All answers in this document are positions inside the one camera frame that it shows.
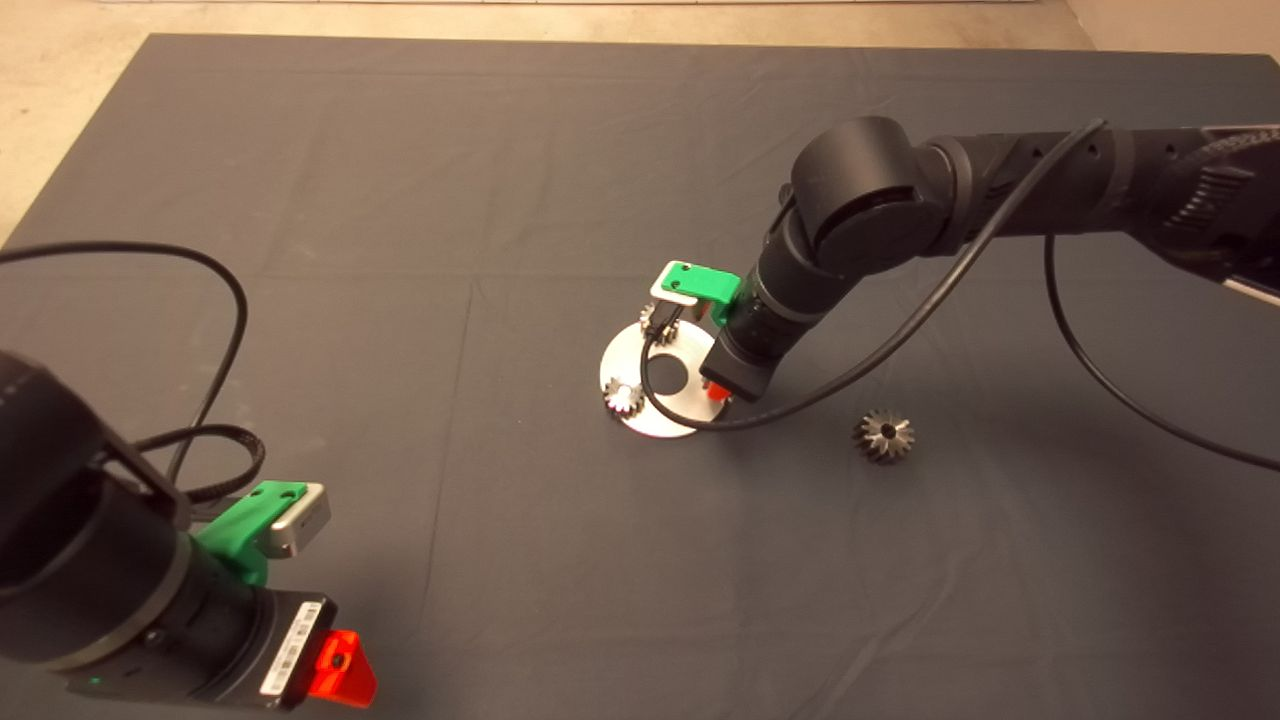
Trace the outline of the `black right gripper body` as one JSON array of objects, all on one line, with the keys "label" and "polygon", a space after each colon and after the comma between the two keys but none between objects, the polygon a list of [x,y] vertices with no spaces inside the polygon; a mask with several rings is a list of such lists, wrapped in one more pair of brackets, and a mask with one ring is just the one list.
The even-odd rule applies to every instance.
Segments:
[{"label": "black right gripper body", "polygon": [[739,300],[730,309],[700,365],[701,375],[732,396],[755,402],[801,338],[801,325],[760,300]]}]

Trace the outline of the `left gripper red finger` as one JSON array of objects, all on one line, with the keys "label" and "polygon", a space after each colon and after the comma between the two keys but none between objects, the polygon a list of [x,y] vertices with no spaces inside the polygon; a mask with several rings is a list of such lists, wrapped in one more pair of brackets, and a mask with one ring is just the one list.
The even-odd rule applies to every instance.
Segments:
[{"label": "left gripper red finger", "polygon": [[311,665],[307,697],[370,708],[376,693],[378,679],[358,633],[329,630]]}]

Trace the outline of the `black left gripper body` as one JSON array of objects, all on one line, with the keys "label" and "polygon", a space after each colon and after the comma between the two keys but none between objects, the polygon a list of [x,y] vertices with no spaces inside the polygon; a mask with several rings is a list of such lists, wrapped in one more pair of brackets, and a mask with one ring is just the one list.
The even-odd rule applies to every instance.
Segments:
[{"label": "black left gripper body", "polygon": [[183,591],[122,650],[68,671],[67,691],[116,702],[289,712],[307,698],[337,610],[317,592]]}]

